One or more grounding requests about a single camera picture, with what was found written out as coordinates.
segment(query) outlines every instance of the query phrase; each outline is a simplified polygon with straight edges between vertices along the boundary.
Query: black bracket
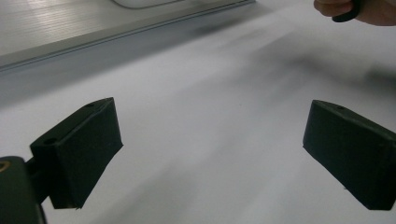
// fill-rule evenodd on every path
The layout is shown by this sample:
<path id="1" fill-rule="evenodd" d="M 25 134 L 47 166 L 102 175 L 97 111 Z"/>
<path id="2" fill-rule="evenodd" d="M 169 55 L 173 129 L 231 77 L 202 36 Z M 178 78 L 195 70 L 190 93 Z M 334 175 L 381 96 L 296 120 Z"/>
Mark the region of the black bracket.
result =
<path id="1" fill-rule="evenodd" d="M 315 100 L 304 148 L 368 209 L 392 208 L 396 133 L 343 106 Z"/>
<path id="2" fill-rule="evenodd" d="M 46 223 L 41 203 L 81 208 L 122 148 L 113 98 L 84 105 L 30 145 L 33 158 L 0 158 L 0 223 Z"/>

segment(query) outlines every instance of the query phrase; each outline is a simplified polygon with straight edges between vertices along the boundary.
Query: black rubber pad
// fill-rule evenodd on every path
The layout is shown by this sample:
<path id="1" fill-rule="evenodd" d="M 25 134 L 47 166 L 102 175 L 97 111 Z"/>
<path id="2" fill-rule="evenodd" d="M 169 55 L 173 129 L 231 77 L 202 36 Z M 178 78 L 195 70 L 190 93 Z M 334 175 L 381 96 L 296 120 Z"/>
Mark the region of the black rubber pad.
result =
<path id="1" fill-rule="evenodd" d="M 371 210 L 396 199 L 396 134 L 346 109 L 313 101 L 304 148 Z"/>
<path id="2" fill-rule="evenodd" d="M 50 178 L 55 208 L 80 208 L 106 166 L 121 149 L 113 98 L 83 106 L 31 145 Z"/>

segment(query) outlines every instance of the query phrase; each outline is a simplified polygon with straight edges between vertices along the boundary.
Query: black mount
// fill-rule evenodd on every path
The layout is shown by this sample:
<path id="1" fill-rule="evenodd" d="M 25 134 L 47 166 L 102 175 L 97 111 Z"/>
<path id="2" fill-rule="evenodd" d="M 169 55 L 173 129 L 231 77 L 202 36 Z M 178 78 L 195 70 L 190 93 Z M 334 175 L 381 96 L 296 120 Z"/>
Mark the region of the black mount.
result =
<path id="1" fill-rule="evenodd" d="M 0 223 L 44 224 L 41 203 L 81 208 L 122 148 L 113 98 L 84 105 L 30 145 L 33 158 L 0 158 Z"/>

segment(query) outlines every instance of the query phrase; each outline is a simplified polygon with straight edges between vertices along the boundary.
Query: mounting hole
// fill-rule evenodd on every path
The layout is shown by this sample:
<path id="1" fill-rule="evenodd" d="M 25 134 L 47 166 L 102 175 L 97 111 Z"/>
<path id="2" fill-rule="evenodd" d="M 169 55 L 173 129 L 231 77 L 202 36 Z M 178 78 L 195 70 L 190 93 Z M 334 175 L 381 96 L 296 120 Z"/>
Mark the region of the mounting hole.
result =
<path id="1" fill-rule="evenodd" d="M 44 141 L 44 144 L 51 145 L 51 144 L 54 144 L 56 142 L 56 140 L 57 140 L 56 138 L 49 138 L 46 141 Z"/>
<path id="2" fill-rule="evenodd" d="M 9 161 L 0 161 L 0 173 L 8 169 L 8 167 L 11 165 L 11 162 Z"/>

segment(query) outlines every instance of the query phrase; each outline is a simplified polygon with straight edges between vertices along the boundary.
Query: black handle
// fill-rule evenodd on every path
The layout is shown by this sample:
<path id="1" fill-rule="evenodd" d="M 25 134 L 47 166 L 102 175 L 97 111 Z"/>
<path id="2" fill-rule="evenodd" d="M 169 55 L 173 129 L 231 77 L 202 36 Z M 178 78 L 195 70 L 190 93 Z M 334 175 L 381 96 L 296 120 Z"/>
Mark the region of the black handle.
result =
<path id="1" fill-rule="evenodd" d="M 360 0 L 352 0 L 353 8 L 348 13 L 333 17 L 332 20 L 335 22 L 351 21 L 355 19 L 361 12 L 361 2 Z"/>

